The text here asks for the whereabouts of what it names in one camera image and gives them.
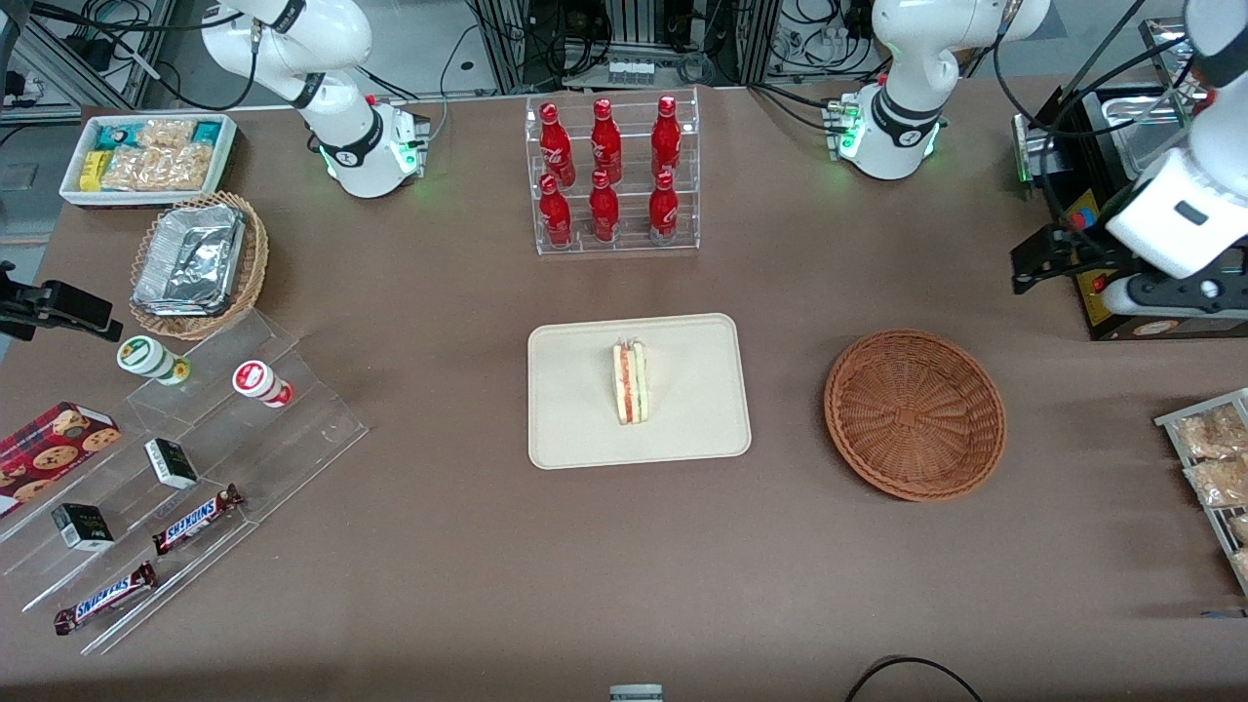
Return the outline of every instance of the clear acrylic display stand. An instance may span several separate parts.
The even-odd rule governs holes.
[[[147,381],[132,392],[112,412],[125,432],[117,448],[84,466],[74,482],[45,491],[55,495],[27,506],[0,543],[9,590],[22,611],[46,620],[49,636],[56,612],[152,562],[160,581],[155,591],[127,598],[66,637],[84,655],[120,642],[368,431],[303,362],[295,340],[255,310],[186,357],[191,377],[175,387]],[[265,361],[293,386],[291,403],[271,408],[235,392],[231,376],[250,358]],[[193,488],[156,480],[144,445],[157,436],[186,451],[200,476]],[[152,535],[230,483],[246,501],[157,558]],[[49,515],[61,502],[100,507],[115,543],[94,553],[67,548]]]
[[[680,122],[680,165],[675,171],[673,187],[680,200],[676,210],[676,235],[671,244],[656,246],[650,241],[650,194],[654,191],[654,172],[650,169],[650,131],[659,115],[659,97],[676,99],[676,121]],[[538,254],[609,254],[615,251],[670,251],[698,249],[701,242],[699,192],[699,116],[698,92],[694,90],[622,91],[609,94],[615,124],[620,127],[624,150],[624,177],[615,184],[620,202],[620,231],[613,244],[603,244],[590,229],[589,194],[594,186],[594,156],[589,135],[594,130],[594,100],[598,95],[560,94],[529,97],[525,104],[525,151],[529,160],[529,199],[533,201],[533,230]],[[572,246],[555,249],[542,226],[538,202],[542,192],[538,179],[545,172],[542,160],[542,120],[538,107],[554,102],[559,107],[559,121],[572,139],[572,162],[577,167],[577,181],[564,189],[563,195],[572,207]]]

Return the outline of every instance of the coca-cola bottle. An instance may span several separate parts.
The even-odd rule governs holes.
[[[680,201],[671,190],[671,171],[664,170],[654,179],[650,194],[650,241],[666,246],[676,237],[676,207]]]
[[[545,102],[538,110],[542,116],[542,160],[547,170],[559,179],[559,185],[572,187],[577,182],[577,167],[572,165],[572,140],[568,130],[559,124],[559,109]]]
[[[612,101],[594,100],[594,131],[589,135],[594,149],[594,167],[607,171],[612,184],[624,177],[624,152],[620,146],[620,127],[612,119]]]
[[[589,194],[589,212],[594,217],[594,237],[603,244],[615,241],[620,230],[620,201],[612,189],[610,176],[594,171],[594,191]]]
[[[670,95],[659,97],[659,119],[650,132],[650,167],[656,177],[664,170],[676,170],[680,164],[680,122],[676,121],[676,99]]]
[[[572,210],[568,209],[568,200],[559,192],[559,184],[553,175],[542,174],[538,186],[542,189],[538,210],[542,211],[542,226],[547,230],[550,246],[572,246]]]

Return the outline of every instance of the wicker basket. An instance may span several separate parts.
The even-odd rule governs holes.
[[[915,330],[866,336],[841,353],[824,388],[824,418],[864,480],[916,502],[975,490],[1006,442],[1005,407],[983,368]]]
[[[135,304],[130,304],[130,311],[139,320],[139,326],[162,336],[173,336],[186,341],[198,341],[213,331],[230,324],[236,316],[246,312],[256,305],[260,297],[260,289],[265,284],[265,266],[268,264],[268,235],[265,232],[265,222],[260,221],[256,211],[246,200],[230,192],[215,192],[206,197],[196,197],[185,202],[178,202],[176,209],[188,210],[193,207],[207,207],[211,205],[230,205],[242,210],[247,215],[247,229],[243,232],[243,249],[238,255],[238,274],[235,276],[233,301],[225,314],[216,317],[157,317],[149,315]],[[152,234],[156,231],[154,221],[147,227],[147,236],[139,245],[139,255],[130,267],[130,285],[139,282],[139,274],[144,270],[147,260],[147,247],[151,245]]]

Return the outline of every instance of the empty wicker basket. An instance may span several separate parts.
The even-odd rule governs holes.
[[[916,502],[975,490],[1005,450],[1005,407],[992,380],[965,351],[922,331],[854,342],[827,376],[824,418],[864,480]]]

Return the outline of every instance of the metal rack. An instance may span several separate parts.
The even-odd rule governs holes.
[[[52,4],[79,11],[81,4],[69,0],[50,0]],[[151,10],[151,24],[168,24],[173,14],[173,0],[137,0]],[[114,60],[109,71],[101,75],[71,51],[62,39],[74,25],[45,17],[31,16],[14,45],[10,70],[32,75],[44,84],[44,97],[34,106],[6,105],[0,112],[0,124],[56,124],[77,121],[84,105],[99,105],[120,110],[141,106],[144,91],[151,77],[131,61]],[[156,61],[163,41],[163,32],[126,32],[122,39],[134,46],[149,64]]]
[[[1153,420],[1153,423],[1166,428],[1166,436],[1169,437],[1171,443],[1174,446],[1174,451],[1178,453],[1178,460],[1183,463],[1183,470],[1187,471],[1191,470],[1193,466],[1196,466],[1199,461],[1192,458],[1192,453],[1188,450],[1188,446],[1183,443],[1183,441],[1178,436],[1178,432],[1176,431],[1176,423],[1184,417],[1201,415],[1208,412],[1209,410],[1222,407],[1224,405],[1231,405],[1232,407],[1236,408],[1236,412],[1239,415],[1239,421],[1244,422],[1244,426],[1248,427],[1248,406],[1246,406],[1246,401],[1248,401],[1248,388],[1237,390],[1234,392],[1228,392],[1226,395],[1214,397],[1213,400],[1207,400],[1204,402],[1192,405],[1191,407],[1186,407],[1177,412],[1171,412],[1168,415],[1157,417],[1156,420]],[[1222,551],[1223,553],[1226,553],[1227,560],[1229,561],[1232,553],[1234,553],[1241,548],[1244,548],[1248,545],[1242,543],[1238,538],[1236,538],[1236,535],[1234,532],[1231,531],[1231,526],[1228,522],[1238,517],[1239,515],[1248,512],[1248,507],[1204,506],[1203,508],[1204,508],[1204,515],[1209,518],[1209,525],[1213,526],[1213,533],[1214,536],[1217,536],[1218,543],[1222,546]],[[1231,570],[1232,572],[1234,572],[1236,580],[1239,581],[1239,588],[1244,592],[1244,595],[1248,595],[1248,578],[1246,578],[1244,575],[1239,572],[1239,568],[1233,567],[1233,565]]]

